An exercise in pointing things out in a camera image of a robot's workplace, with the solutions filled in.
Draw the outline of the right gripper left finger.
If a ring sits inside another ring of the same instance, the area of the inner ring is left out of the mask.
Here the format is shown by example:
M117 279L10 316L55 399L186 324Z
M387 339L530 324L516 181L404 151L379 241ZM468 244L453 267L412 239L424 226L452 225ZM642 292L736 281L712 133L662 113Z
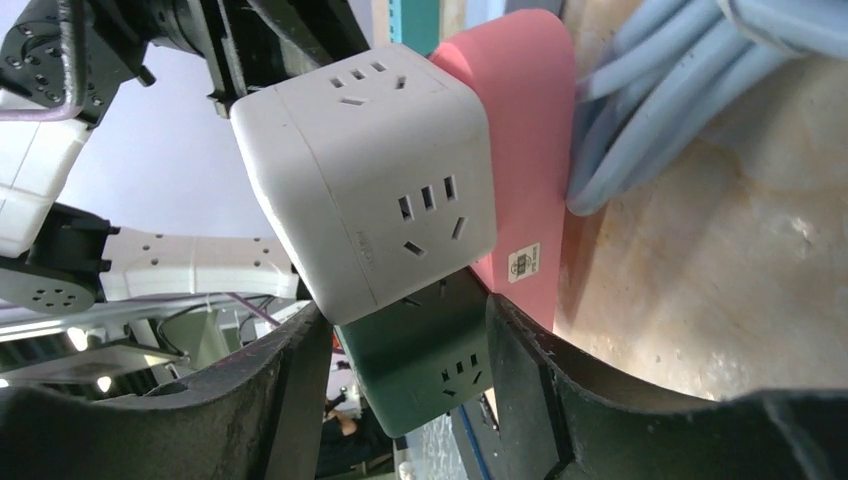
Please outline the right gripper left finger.
M332 329L313 305L228 357L141 396L1 392L5 479L311 479Z

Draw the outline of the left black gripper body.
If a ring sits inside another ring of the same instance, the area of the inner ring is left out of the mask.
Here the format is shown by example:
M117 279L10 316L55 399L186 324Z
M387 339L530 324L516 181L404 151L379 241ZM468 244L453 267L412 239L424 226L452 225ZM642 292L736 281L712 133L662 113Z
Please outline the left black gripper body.
M202 57L208 98L227 118L239 99L369 49L347 1L147 1L150 40Z

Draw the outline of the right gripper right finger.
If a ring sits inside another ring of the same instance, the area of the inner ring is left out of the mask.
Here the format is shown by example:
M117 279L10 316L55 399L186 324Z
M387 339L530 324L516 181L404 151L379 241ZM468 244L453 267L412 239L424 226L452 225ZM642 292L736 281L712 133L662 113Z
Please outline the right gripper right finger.
M499 432L512 479L843 479L845 390L726 401L627 374L501 295L486 306Z

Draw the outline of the dark green cube adapter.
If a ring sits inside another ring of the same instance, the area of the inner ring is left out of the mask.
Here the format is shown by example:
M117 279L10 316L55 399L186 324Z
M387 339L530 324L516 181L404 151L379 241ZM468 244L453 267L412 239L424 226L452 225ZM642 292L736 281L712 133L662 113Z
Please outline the dark green cube adapter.
M462 269L336 329L373 415L399 438L493 385L487 288Z

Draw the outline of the white cube socket adapter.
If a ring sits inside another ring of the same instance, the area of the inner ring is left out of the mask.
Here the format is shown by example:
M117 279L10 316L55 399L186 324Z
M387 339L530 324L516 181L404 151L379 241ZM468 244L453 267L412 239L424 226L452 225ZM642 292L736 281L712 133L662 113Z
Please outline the white cube socket adapter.
M401 45L238 99L252 190L332 324L357 321L496 243L489 122L478 95Z

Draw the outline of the pink triangular power strip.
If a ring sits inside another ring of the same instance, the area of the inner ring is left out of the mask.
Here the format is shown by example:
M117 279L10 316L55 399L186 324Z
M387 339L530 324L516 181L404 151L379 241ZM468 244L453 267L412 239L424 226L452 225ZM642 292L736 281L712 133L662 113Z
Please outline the pink triangular power strip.
M569 32L547 10L516 10L448 38L430 59L478 95L489 122L497 240L471 268L551 329L575 105Z

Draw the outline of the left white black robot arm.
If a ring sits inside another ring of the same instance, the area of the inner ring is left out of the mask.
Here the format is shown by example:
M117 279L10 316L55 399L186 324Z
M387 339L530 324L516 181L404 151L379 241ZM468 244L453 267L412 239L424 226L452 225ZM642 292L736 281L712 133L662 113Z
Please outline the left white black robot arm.
M270 236L231 106L367 46L346 1L3 2L3 299L104 301L127 228Z

